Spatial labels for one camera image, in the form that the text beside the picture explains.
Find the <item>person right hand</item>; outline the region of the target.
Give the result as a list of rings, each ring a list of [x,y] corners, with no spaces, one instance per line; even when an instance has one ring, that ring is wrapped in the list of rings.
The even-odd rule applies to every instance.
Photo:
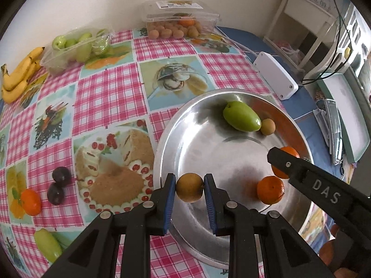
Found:
[[[319,251],[318,255],[319,255],[320,259],[326,265],[329,265],[333,260],[334,253],[335,253],[334,244],[335,244],[335,238],[336,238],[336,235],[338,233],[338,230],[339,230],[339,226],[337,224],[334,224],[330,229],[330,233],[333,236],[333,239],[327,241],[321,247],[321,249]],[[344,268],[344,267],[335,270],[333,275],[336,278],[355,278],[355,277],[358,276],[358,274],[356,272],[354,272],[354,271],[352,271],[348,268]]]

